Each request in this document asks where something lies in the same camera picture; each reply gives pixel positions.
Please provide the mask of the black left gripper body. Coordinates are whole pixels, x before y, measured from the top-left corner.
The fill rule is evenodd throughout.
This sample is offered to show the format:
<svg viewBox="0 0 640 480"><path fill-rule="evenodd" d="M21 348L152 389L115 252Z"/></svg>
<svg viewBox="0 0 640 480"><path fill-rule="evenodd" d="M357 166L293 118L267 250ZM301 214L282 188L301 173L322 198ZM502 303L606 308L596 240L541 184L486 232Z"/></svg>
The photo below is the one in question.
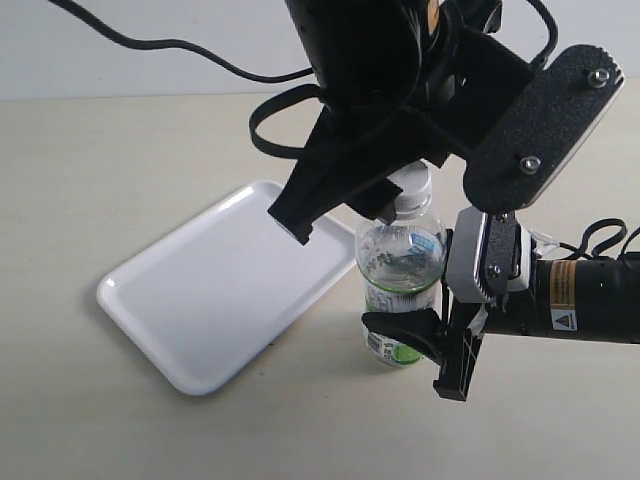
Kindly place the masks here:
<svg viewBox="0 0 640 480"><path fill-rule="evenodd" d="M430 111L461 89L466 33L501 27L500 1L322 1L319 85L333 133L319 158L352 149L403 112Z"/></svg>

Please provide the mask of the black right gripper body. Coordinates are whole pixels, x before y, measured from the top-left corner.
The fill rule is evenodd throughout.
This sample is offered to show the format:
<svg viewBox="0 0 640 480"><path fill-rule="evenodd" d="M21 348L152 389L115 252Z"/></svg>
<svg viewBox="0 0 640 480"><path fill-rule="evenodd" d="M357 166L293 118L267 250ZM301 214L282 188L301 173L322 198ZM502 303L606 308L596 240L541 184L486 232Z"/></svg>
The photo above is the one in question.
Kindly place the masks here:
<svg viewBox="0 0 640 480"><path fill-rule="evenodd" d="M484 304L458 301L442 277L441 314L442 361L433 387L443 399L465 402L482 345L487 312Z"/></svg>

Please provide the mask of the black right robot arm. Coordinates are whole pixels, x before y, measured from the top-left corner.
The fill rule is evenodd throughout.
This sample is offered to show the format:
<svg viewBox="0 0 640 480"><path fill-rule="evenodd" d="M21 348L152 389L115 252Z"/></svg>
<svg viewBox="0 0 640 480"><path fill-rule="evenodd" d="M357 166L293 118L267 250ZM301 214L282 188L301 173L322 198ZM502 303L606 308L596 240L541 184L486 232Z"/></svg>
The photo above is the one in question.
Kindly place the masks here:
<svg viewBox="0 0 640 480"><path fill-rule="evenodd" d="M372 333L397 340L439 367L433 388L444 399L466 401L487 334L636 344L639 341L639 254L629 250L638 231L618 218L587 227L568 256L532 255L527 289L485 304L463 303L449 285L442 311L368 312Z"/></svg>

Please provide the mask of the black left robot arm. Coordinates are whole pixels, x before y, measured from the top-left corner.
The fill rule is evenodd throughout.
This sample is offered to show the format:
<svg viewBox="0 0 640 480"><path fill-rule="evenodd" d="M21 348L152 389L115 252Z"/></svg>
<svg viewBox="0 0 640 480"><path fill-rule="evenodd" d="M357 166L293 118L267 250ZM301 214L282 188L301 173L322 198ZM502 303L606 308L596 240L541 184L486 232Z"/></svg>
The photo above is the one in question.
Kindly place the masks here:
<svg viewBox="0 0 640 480"><path fill-rule="evenodd" d="M271 217L306 243L339 205L392 222L393 173L418 160L480 160L487 138L541 76L498 42L498 1L290 1L315 75L257 108L249 127L307 99L322 109L301 147L262 138L262 152L294 162Z"/></svg>

